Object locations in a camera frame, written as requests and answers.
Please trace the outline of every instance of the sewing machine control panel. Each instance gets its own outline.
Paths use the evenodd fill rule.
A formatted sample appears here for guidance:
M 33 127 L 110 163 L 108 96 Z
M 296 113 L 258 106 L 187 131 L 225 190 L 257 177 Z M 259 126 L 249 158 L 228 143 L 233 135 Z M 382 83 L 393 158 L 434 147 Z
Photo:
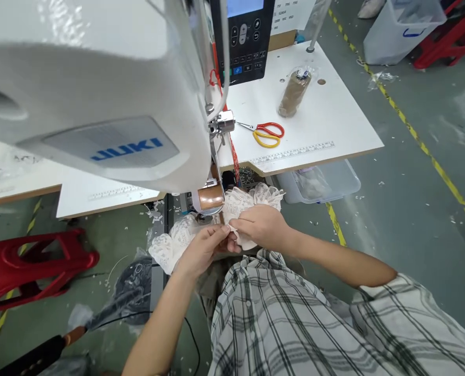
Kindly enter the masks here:
M 220 80 L 224 60 L 220 0 L 211 0 L 211 15 L 217 47 Z M 229 50 L 231 85 L 264 77 L 275 0 L 229 0 Z

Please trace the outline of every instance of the left hand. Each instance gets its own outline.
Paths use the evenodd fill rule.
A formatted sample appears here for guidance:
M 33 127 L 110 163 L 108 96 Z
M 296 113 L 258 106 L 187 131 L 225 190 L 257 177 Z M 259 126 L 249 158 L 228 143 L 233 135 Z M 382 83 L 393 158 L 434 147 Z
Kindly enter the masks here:
M 176 265 L 176 273 L 184 273 L 192 278 L 199 277 L 211 265 L 217 252 L 240 252 L 235 243 L 236 235 L 228 225 L 213 225 L 199 231 Z

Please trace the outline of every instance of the white bin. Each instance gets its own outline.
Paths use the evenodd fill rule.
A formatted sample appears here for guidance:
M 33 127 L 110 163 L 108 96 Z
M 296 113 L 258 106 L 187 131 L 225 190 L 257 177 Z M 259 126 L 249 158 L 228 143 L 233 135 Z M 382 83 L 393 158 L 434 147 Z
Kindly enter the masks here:
M 355 193 L 361 182 L 349 161 L 329 162 L 276 175 L 288 204 L 322 204 Z
M 445 22 L 439 0 L 387 0 L 364 39 L 365 60 L 371 65 L 397 64 Z

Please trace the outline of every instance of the green floor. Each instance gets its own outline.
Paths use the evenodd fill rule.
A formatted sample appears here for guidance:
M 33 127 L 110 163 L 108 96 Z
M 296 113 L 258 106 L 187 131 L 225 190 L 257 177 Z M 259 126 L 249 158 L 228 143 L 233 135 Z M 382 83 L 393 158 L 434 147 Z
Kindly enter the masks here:
M 356 19 L 359 6 L 359 2 L 340 1 L 332 8 L 351 42 L 361 51 L 372 22 Z M 348 245 L 423 283 L 439 305 L 465 327 L 463 207 L 384 96 L 378 90 L 367 91 L 368 74 L 356 63 L 356 55 L 329 17 L 319 43 L 385 144 L 376 153 L 350 161 L 362 183 L 359 196 L 364 198 L 352 195 L 333 203 Z M 384 67 L 372 69 L 378 72 Z M 399 76 L 387 84 L 389 94 L 465 198 L 465 58 L 455 67 L 436 64 L 426 72 L 414 70 L 407 60 L 385 69 Z M 55 219 L 56 200 L 57 195 L 43 198 L 32 233 L 66 228 L 64 222 Z M 37 198 L 33 198 L 0 208 L 0 240 L 25 235 L 36 202 Z M 134 206 L 80 219 L 90 245 L 101 254 L 100 262 L 76 280 L 65 295 L 9 311 L 0 336 L 0 367 L 51 336 L 65 333 L 75 304 L 87 305 L 94 312 L 106 304 L 112 291 L 105 286 L 105 280 L 114 265 L 127 256 L 112 271 L 111 286 L 123 267 L 134 259 L 137 247 L 147 247 L 152 221 L 140 215 L 144 211 Z M 282 212 L 294 228 L 338 241 L 326 206 L 283 204 Z M 312 282 L 342 299 L 351 298 L 350 288 L 314 265 L 305 266 Z M 199 345 L 199 374 L 205 374 L 211 359 L 210 341 L 196 300 L 187 317 Z M 65 353 L 88 352 L 96 372 L 120 372 L 135 340 L 136 333 L 128 326 L 115 323 L 86 335 Z M 196 348 L 184 325 L 173 370 L 190 375 L 196 366 Z

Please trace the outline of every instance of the scissors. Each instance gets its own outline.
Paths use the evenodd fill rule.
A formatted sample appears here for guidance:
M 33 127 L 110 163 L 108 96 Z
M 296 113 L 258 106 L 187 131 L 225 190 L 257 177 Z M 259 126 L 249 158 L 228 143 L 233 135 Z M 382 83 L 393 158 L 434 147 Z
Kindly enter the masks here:
M 278 123 L 269 122 L 269 123 L 264 123 L 264 124 L 258 124 L 256 128 L 253 127 L 252 125 L 241 123 L 241 122 L 238 122 L 238 121 L 236 121 L 236 124 L 239 124 L 239 125 L 247 128 L 247 129 L 249 129 L 250 131 L 252 131 L 253 132 L 253 137 L 255 138 L 255 141 L 258 142 L 258 144 L 260 146 L 263 146 L 263 147 L 266 147 L 266 148 L 274 148 L 274 147 L 278 146 L 279 143 L 281 142 L 281 138 L 284 136 L 284 128 L 281 125 L 279 125 Z M 279 129 L 281 134 L 274 133 L 273 131 L 268 129 L 267 127 L 269 125 Z M 276 140 L 276 143 L 272 144 L 272 145 L 271 144 L 265 144 L 260 140 L 260 137 L 262 137 L 262 138 L 270 138 L 270 139 Z

